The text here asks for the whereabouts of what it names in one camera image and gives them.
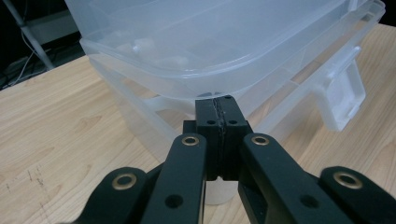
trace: dark background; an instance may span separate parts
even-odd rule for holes
[[[382,1],[387,5],[387,12],[380,23],[396,26],[395,0]],[[12,0],[12,3],[20,12],[20,15],[24,16],[27,21],[67,8],[64,0]],[[14,18],[2,1],[0,2],[0,22],[2,24],[0,27],[0,71],[3,71],[9,64],[17,61],[21,57],[30,55],[32,51],[22,42],[21,29],[17,26]],[[70,35],[46,44],[43,46],[43,49],[67,46],[70,43],[75,43],[79,39],[79,34]]]

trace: wood grain surface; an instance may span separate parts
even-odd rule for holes
[[[377,25],[361,46],[356,117],[335,133],[312,111],[282,145],[309,173],[346,166],[396,196],[396,28]],[[156,165],[87,57],[0,92],[0,223],[70,222],[110,171]],[[205,223],[248,218],[235,196],[206,206]]]

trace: translucent plastic box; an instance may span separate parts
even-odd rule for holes
[[[355,57],[376,0],[66,0],[130,129],[164,161],[194,100],[231,94],[283,138],[313,106],[341,131],[365,97]]]

